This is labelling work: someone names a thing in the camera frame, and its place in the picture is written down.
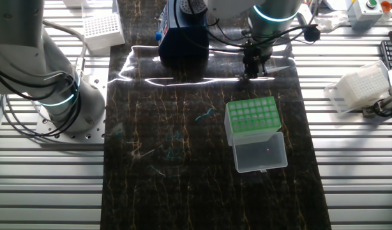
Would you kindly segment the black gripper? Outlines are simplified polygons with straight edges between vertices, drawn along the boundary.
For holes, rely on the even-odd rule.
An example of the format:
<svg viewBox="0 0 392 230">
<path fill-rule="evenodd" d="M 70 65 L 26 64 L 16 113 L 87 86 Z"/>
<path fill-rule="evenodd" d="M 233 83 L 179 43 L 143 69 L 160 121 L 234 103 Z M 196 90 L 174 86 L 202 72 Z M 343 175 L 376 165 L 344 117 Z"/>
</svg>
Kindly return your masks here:
<svg viewBox="0 0 392 230">
<path fill-rule="evenodd" d="M 247 40 L 243 51 L 243 64 L 245 66 L 245 79 L 255 79 L 257 76 L 265 76 L 265 62 L 270 59 L 273 48 L 267 45 L 256 46 Z"/>
</svg>

